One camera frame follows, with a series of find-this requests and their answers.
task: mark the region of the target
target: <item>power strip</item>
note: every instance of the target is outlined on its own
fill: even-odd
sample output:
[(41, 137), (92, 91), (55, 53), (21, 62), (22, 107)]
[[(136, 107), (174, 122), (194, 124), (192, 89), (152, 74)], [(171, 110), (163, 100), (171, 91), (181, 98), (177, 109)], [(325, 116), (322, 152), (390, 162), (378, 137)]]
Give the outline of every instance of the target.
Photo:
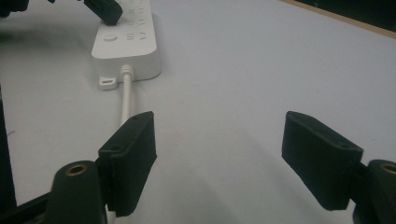
[(119, 23), (100, 23), (92, 49), (93, 63), (102, 90), (117, 88), (122, 82), (120, 69), (128, 64), (134, 69), (134, 81), (161, 73), (149, 0), (119, 0), (123, 13)]

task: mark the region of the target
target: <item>black object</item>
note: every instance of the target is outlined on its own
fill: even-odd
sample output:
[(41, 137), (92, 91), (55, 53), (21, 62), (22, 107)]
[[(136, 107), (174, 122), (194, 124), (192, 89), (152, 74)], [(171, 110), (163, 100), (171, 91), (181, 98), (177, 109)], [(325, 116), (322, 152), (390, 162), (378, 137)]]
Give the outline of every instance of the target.
[[(122, 8), (115, 0), (84, 0), (84, 4), (106, 25), (116, 25), (122, 15)], [(0, 0), (0, 17), (9, 16), (10, 12), (25, 11), (28, 5), (29, 0)]]
[(17, 206), (0, 88), (0, 213)]
[(117, 25), (122, 15), (122, 8), (115, 0), (84, 0), (84, 4), (106, 25)]
[(66, 165), (49, 194), (0, 215), (0, 223), (22, 224), (43, 213), (46, 224), (106, 223), (105, 204), (117, 217), (129, 216), (156, 158), (153, 113), (133, 116), (99, 149), (98, 160)]
[(396, 163), (361, 164), (363, 150), (310, 116), (288, 112), (282, 157), (320, 205), (344, 210), (355, 204), (356, 224), (396, 223)]

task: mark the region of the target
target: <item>white table surface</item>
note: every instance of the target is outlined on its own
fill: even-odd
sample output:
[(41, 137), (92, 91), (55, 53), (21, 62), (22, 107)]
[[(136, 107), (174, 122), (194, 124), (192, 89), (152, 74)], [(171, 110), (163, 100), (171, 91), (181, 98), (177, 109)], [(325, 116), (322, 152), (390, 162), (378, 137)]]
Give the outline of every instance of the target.
[[(118, 223), (352, 223), (322, 209), (281, 159), (285, 114), (311, 115), (396, 161), (396, 40), (280, 1), (151, 0), (162, 73), (133, 84), (153, 111), (156, 160)], [(99, 19), (31, 1), (0, 21), (0, 81), (18, 204), (56, 171), (95, 160), (118, 129), (121, 88), (100, 91)]]

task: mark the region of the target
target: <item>white cable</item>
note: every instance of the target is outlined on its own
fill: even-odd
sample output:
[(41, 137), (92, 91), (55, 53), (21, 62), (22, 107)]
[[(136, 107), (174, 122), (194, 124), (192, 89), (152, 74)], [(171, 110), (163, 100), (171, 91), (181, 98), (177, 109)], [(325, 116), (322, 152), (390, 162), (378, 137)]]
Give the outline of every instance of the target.
[[(121, 109), (121, 126), (131, 117), (131, 94), (132, 82), (134, 81), (134, 69), (131, 65), (125, 64), (120, 71), (123, 81), (122, 109)], [(107, 224), (116, 222), (116, 213), (108, 211), (106, 206)]]
[(106, 205), (106, 217), (107, 217), (107, 224), (116, 223), (116, 213), (108, 211), (107, 205)]
[(134, 81), (134, 69), (131, 65), (125, 64), (121, 68), (121, 77), (123, 80), (123, 95), (122, 95), (122, 111), (121, 111), (121, 125), (131, 117), (131, 88)]

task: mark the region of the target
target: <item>power strip button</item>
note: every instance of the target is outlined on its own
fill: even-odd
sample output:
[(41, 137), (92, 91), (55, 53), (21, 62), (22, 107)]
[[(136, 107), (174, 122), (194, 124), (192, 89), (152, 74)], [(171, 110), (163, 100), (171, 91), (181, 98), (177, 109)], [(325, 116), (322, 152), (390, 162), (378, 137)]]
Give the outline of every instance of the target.
[(113, 34), (105, 35), (105, 36), (103, 37), (103, 40), (105, 40), (105, 41), (107, 41), (107, 42), (115, 41), (115, 40), (117, 40), (117, 39), (118, 39), (117, 36), (116, 36), (116, 35), (113, 35)]

